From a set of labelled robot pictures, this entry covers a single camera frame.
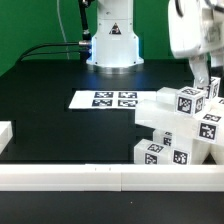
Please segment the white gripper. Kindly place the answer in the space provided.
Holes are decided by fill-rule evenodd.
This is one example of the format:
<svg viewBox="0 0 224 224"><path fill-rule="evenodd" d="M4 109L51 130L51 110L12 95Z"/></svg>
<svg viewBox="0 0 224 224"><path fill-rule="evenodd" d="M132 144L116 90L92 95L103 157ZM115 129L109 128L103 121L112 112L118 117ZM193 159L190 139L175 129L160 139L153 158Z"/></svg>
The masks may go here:
<svg viewBox="0 0 224 224"><path fill-rule="evenodd" d="M195 86L208 86L206 53L224 47L224 0L169 0L168 27L174 57L190 58Z"/></svg>

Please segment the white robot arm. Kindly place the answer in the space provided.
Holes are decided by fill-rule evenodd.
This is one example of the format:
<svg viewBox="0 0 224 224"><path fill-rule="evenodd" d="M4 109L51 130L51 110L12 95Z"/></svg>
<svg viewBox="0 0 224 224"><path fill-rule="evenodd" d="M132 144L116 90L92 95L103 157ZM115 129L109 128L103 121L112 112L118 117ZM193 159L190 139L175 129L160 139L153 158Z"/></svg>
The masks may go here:
<svg viewBox="0 0 224 224"><path fill-rule="evenodd" d="M208 68L224 66L224 0L169 0L168 29L173 56L189 60L198 87L209 85ZM115 73L143 63L133 0L98 0L88 66Z"/></svg>

